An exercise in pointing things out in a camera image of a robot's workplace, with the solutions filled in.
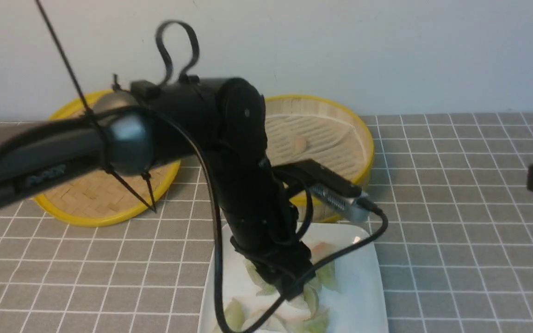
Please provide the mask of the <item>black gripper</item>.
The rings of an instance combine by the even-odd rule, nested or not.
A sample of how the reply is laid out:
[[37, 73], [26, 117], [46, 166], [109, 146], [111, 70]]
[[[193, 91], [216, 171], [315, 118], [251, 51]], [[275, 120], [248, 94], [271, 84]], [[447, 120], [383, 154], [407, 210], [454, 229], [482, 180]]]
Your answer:
[[311, 251], [303, 242], [305, 231], [298, 232], [299, 239], [290, 245], [275, 244], [272, 240], [260, 237], [258, 248], [243, 247], [233, 233], [230, 243], [253, 265], [260, 278], [275, 287], [284, 301], [292, 301], [304, 292], [304, 286], [317, 278], [311, 262]]

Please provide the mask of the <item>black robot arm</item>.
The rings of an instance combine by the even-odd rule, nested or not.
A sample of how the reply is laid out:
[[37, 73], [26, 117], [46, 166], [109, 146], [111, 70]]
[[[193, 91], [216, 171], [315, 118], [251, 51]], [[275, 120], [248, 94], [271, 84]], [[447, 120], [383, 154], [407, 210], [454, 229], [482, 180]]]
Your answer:
[[289, 301], [315, 276], [292, 196], [307, 188], [267, 158], [264, 97], [241, 78], [135, 81], [104, 95], [85, 115], [0, 129], [0, 209], [101, 169], [124, 176], [195, 155], [214, 210], [215, 294], [222, 298], [220, 213], [234, 249]]

